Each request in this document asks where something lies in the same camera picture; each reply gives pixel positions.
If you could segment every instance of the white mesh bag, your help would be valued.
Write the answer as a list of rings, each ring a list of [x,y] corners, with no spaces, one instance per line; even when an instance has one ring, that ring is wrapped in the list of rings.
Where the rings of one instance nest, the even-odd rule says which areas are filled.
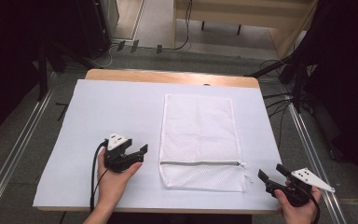
[[[165,96],[159,172],[167,187],[245,191],[231,99]]]

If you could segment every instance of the person's right hand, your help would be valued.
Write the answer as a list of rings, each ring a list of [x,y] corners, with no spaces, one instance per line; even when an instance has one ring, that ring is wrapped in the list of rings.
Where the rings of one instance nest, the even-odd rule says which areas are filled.
[[[310,224],[315,215],[316,206],[313,201],[309,201],[301,207],[293,207],[287,201],[286,195],[279,189],[275,189],[275,196],[281,205],[283,218],[286,224]],[[316,202],[321,199],[322,193],[318,188],[312,187],[311,193]]]

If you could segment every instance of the wooden desk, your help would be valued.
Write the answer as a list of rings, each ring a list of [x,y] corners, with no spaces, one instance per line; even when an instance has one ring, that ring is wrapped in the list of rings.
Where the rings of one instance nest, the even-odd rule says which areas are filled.
[[[132,147],[149,145],[142,168],[132,177],[117,205],[118,212],[278,212],[277,201],[265,192],[264,183],[257,177],[258,169],[276,174],[275,166],[281,158],[255,78],[92,69],[86,79],[76,85],[60,136],[39,181],[35,207],[45,211],[88,211],[95,148],[115,131],[132,138]],[[245,192],[179,190],[164,186],[158,172],[158,154],[167,93],[232,99],[241,150],[246,155],[246,173],[253,180],[246,184]],[[284,176],[278,174],[271,178],[284,182]]]
[[[189,0],[173,2],[173,45],[176,20],[186,18]],[[279,57],[287,56],[307,30],[317,0],[193,0],[191,20],[268,27]]]

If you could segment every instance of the gray carpet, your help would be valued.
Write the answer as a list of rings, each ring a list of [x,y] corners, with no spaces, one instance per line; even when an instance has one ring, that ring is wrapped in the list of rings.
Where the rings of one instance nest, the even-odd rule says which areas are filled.
[[[152,49],[138,49],[130,54],[130,48],[120,52],[112,50],[113,62],[107,68],[147,69],[160,71],[183,71],[198,73],[213,73],[230,76],[252,74],[259,69],[262,61],[249,60],[239,57],[224,57],[187,53],[178,51],[164,51],[157,55]],[[0,200],[0,223],[59,223],[61,212],[42,212],[32,207],[34,194],[39,176],[43,173],[51,150],[58,137],[62,120],[57,121],[62,113],[63,106],[56,103],[70,103],[76,81],[84,78],[87,70],[70,60],[65,74],[60,75],[58,85],[52,93],[49,104],[37,125],[32,138],[11,177],[7,188]],[[97,63],[109,63],[107,56]],[[263,95],[281,93],[282,87],[276,77],[264,76],[259,79]],[[24,98],[18,108],[10,115],[0,128],[0,168],[5,162],[8,153],[13,147],[26,120],[32,113],[38,88],[35,87]],[[266,100],[266,105],[274,103],[282,97]],[[337,196],[342,201],[341,206],[348,223],[358,223],[358,168],[351,163],[337,163],[328,155],[328,146],[318,128],[317,121],[308,112],[302,112],[308,131],[325,171],[337,190]],[[310,167],[301,139],[289,110],[283,117],[282,112],[270,119],[277,142],[281,135],[280,153],[283,164],[290,170]],[[322,216],[320,223],[333,223],[329,212],[321,201]],[[87,213],[69,212],[63,223],[81,223]],[[257,223],[283,223],[278,215],[253,217]]]

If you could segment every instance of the gray floor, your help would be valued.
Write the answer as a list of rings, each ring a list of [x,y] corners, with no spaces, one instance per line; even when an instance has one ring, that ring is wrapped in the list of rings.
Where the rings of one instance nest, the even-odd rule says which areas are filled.
[[[145,4],[143,17],[141,18],[136,37],[140,39],[140,46],[155,47],[157,44],[169,45],[169,26],[172,21],[156,20],[153,17],[153,4],[160,5],[159,16],[169,18],[169,10],[172,1],[148,0]],[[157,55],[152,49],[138,49],[130,53],[130,47],[117,52],[112,49],[112,62],[108,53],[95,60],[96,63],[109,64],[106,68],[123,69],[148,69],[160,71],[185,71],[222,74],[228,76],[249,75],[260,69],[264,60],[277,59],[276,52],[268,34],[264,28],[247,27],[241,33],[242,37],[227,37],[229,27],[223,29],[219,24],[208,25],[209,33],[201,33],[196,22],[192,22],[191,29],[193,38],[190,36],[190,43],[182,51],[164,51]],[[181,35],[186,30],[177,32],[178,43],[183,40]],[[37,124],[32,137],[30,138],[17,168],[13,170],[6,190],[0,198],[0,223],[59,223],[62,213],[42,212],[32,207],[36,191],[38,177],[43,173],[48,161],[49,154],[54,147],[59,134],[62,120],[57,121],[62,113],[63,107],[56,103],[70,103],[76,81],[86,75],[87,70],[81,65],[68,60],[68,68],[65,74],[58,74],[57,85],[51,95],[46,110]],[[271,72],[269,76],[259,79],[263,94],[282,92],[282,86],[276,78],[276,73]],[[32,114],[38,88],[35,87],[23,99],[18,108],[7,118],[0,128],[0,169],[7,157],[27,119]],[[272,98],[266,101],[266,105],[281,100]],[[328,146],[324,141],[317,121],[306,111],[301,113],[305,121],[311,140],[315,145],[318,156],[330,180],[331,185],[337,190],[337,197],[340,206],[347,219],[347,223],[358,223],[358,167],[352,163],[338,163],[330,159]],[[296,125],[289,110],[284,115],[279,113],[270,119],[271,127],[277,139],[281,138],[280,153],[282,162],[291,170],[310,167],[308,157],[305,153],[303,143],[298,135]],[[322,217],[320,223],[334,223],[330,213],[321,201]],[[63,223],[79,223],[84,220],[87,213],[69,212]],[[254,216],[254,223],[283,223],[281,216]]]

